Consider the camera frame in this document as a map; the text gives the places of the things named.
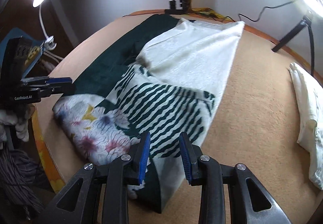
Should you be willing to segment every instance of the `white blanket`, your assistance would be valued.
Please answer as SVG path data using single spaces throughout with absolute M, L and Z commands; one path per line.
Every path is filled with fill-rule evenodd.
M 164 83 L 211 92 L 217 110 L 243 27 L 242 21 L 216 25 L 182 18 L 149 41 L 136 60 Z
M 289 67 L 300 114 L 297 143 L 310 153 L 309 179 L 323 190 L 323 88 L 298 64 Z

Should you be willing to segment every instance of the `black tripod leg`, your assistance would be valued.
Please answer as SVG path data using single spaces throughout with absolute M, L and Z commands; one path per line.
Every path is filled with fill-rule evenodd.
M 286 36 L 284 36 L 280 40 L 280 42 L 274 48 L 272 48 L 272 51 L 277 52 L 279 49 L 285 46 L 293 37 L 295 37 L 299 32 L 301 32 L 306 26 L 307 24 L 304 20 L 299 22 Z

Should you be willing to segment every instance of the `metal screw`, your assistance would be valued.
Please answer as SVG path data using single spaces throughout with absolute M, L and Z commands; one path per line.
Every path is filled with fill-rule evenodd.
M 125 154 L 125 155 L 122 155 L 122 156 L 121 156 L 121 159 L 122 159 L 123 161 L 129 161 L 129 160 L 131 159 L 131 156 L 130 156 L 130 155 L 128 155 L 128 154 Z
M 202 155 L 202 156 L 200 156 L 200 160 L 202 160 L 202 161 L 209 161 L 210 160 L 210 157 L 207 156 L 207 155 Z
M 237 165 L 237 168 L 239 169 L 239 170 L 245 170 L 246 169 L 246 166 L 245 166 L 245 164 L 238 164 Z
M 86 163 L 85 165 L 84 165 L 84 169 L 86 169 L 86 170 L 90 170 L 90 169 L 93 169 L 93 164 L 92 163 Z

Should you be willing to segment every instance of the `flower pattern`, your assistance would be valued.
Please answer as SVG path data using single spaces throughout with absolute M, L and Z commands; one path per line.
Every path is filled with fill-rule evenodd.
M 129 121 L 121 110 L 106 112 L 104 107 L 93 107 L 81 96 L 74 97 L 73 101 L 62 97 L 54 113 L 80 153 L 96 165 L 111 163 L 139 142 L 138 138 L 130 138 L 123 132 L 129 129 Z

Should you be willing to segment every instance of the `beige bed sheet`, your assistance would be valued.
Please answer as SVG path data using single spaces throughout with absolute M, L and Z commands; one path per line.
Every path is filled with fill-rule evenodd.
M 74 49 L 51 76 L 75 80 L 106 48 L 149 16 L 115 20 Z M 295 60 L 282 50 L 273 53 L 272 46 L 270 41 L 243 32 L 227 88 L 202 151 L 222 164 L 245 163 L 292 223 L 303 224 L 315 210 L 319 190 L 308 179 L 309 154 L 296 143 L 299 113 L 287 70 Z M 53 120 L 52 107 L 59 97 L 44 98 L 36 107 L 46 146 L 67 182 L 84 161 Z M 198 223 L 200 192 L 200 187 L 190 187 L 184 181 L 163 214 L 131 201 L 130 223 Z M 229 210 L 226 214 L 229 221 Z

